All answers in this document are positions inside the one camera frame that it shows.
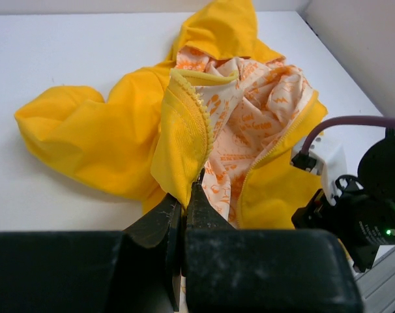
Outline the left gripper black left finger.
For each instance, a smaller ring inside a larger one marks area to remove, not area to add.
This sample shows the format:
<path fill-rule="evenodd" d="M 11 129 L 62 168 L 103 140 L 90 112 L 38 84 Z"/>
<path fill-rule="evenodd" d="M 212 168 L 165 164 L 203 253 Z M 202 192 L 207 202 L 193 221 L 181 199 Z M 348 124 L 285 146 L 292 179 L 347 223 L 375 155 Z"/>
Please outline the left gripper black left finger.
<path fill-rule="evenodd" d="M 0 312 L 176 312 L 181 205 L 122 231 L 0 232 Z"/>

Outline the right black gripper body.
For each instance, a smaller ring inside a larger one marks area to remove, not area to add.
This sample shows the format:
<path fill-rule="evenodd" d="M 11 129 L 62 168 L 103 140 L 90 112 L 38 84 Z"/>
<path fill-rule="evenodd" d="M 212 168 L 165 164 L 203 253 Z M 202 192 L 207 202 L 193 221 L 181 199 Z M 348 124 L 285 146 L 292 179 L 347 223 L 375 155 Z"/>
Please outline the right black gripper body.
<path fill-rule="evenodd" d="M 337 236 L 358 273 L 372 268 L 380 246 L 395 245 L 395 203 L 361 190 L 345 191 L 331 205 L 320 189 L 291 221 L 296 229 L 322 229 Z"/>

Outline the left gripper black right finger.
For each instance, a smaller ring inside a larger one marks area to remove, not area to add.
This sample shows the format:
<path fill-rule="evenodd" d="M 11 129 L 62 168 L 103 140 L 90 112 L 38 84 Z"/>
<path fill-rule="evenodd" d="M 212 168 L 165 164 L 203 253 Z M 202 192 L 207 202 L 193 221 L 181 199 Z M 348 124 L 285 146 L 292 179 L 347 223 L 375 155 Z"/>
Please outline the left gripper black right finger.
<path fill-rule="evenodd" d="M 184 235 L 190 312 L 362 312 L 345 252 L 323 230 L 237 230 L 192 185 Z"/>

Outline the yellow jacket with patterned lining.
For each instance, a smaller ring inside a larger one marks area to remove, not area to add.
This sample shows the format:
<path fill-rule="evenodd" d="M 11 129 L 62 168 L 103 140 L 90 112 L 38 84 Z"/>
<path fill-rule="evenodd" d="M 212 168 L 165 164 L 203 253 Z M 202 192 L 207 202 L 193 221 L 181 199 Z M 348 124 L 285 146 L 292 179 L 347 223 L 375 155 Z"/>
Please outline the yellow jacket with patterned lining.
<path fill-rule="evenodd" d="M 258 39 L 252 2 L 213 1 L 182 24 L 163 62 L 126 74 L 108 98 L 52 87 L 15 119 L 43 163 L 144 212 L 166 194 L 186 207 L 202 178 L 232 225 L 290 229 L 321 186 L 291 165 L 291 149 L 326 114 L 302 70 Z"/>

